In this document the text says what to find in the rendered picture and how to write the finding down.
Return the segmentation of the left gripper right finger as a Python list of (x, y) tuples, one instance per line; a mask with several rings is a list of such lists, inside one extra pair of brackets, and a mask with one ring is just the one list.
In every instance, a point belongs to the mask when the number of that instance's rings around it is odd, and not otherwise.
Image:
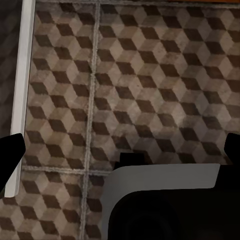
[(229, 133), (227, 135), (224, 151), (240, 173), (240, 135)]

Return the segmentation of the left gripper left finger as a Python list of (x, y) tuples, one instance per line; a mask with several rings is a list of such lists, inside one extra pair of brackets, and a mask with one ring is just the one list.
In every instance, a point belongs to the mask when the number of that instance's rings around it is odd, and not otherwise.
[(25, 152), (26, 146), (22, 133), (0, 138), (0, 193)]

